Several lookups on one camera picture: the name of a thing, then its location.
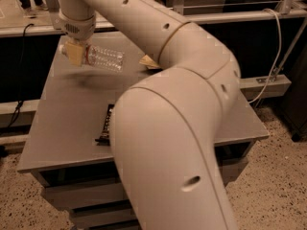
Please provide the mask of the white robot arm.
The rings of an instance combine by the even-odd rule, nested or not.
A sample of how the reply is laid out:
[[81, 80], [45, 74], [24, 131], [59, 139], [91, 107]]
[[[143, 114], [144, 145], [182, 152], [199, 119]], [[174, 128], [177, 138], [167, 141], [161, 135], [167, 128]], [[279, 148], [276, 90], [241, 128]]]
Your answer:
[[59, 0], [62, 29], [85, 41], [100, 14], [161, 72], [130, 87], [110, 145], [142, 230], [238, 230], [214, 139], [237, 101], [240, 68], [216, 37], [154, 0]]

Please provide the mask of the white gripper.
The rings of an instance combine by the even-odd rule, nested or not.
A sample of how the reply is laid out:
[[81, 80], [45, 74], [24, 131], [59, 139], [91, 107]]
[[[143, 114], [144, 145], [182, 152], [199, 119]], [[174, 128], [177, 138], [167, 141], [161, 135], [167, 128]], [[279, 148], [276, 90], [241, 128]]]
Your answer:
[[85, 43], [94, 33], [96, 14], [94, 11], [59, 11], [54, 15], [54, 26], [75, 39], [66, 41], [66, 55], [72, 65], [83, 65]]

